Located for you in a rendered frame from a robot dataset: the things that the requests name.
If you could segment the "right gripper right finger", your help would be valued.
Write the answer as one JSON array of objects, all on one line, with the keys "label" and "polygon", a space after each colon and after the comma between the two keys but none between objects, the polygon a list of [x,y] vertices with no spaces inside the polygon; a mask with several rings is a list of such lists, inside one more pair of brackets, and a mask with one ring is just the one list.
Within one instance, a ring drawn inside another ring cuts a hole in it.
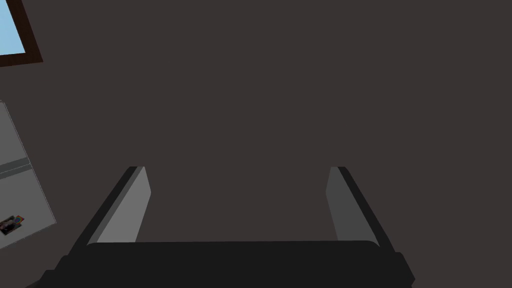
[{"label": "right gripper right finger", "polygon": [[369,241],[378,246],[383,244],[338,167],[329,169],[325,196],[338,241]]}]

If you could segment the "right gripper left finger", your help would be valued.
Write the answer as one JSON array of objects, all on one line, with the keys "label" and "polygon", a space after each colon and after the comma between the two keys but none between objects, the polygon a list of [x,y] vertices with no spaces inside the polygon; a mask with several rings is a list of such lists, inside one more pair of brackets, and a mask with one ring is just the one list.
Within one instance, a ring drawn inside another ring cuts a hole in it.
[{"label": "right gripper left finger", "polygon": [[81,234],[81,244],[135,242],[151,197],[146,168],[130,166]]}]

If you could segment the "grey refrigerator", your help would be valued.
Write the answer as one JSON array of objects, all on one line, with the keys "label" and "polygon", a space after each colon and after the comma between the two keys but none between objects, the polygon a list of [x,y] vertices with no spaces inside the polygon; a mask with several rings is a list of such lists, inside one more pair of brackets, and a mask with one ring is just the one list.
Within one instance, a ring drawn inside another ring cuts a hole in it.
[{"label": "grey refrigerator", "polygon": [[8,108],[0,100],[0,223],[15,218],[20,219],[18,227],[0,229],[0,250],[56,224]]}]

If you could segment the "dark framed window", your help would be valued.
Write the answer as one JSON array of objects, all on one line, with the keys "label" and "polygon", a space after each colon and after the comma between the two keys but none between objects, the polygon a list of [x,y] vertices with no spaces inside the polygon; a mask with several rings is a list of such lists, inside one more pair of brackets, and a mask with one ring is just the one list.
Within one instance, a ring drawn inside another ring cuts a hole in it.
[{"label": "dark framed window", "polygon": [[0,0],[0,67],[42,62],[23,0]]}]

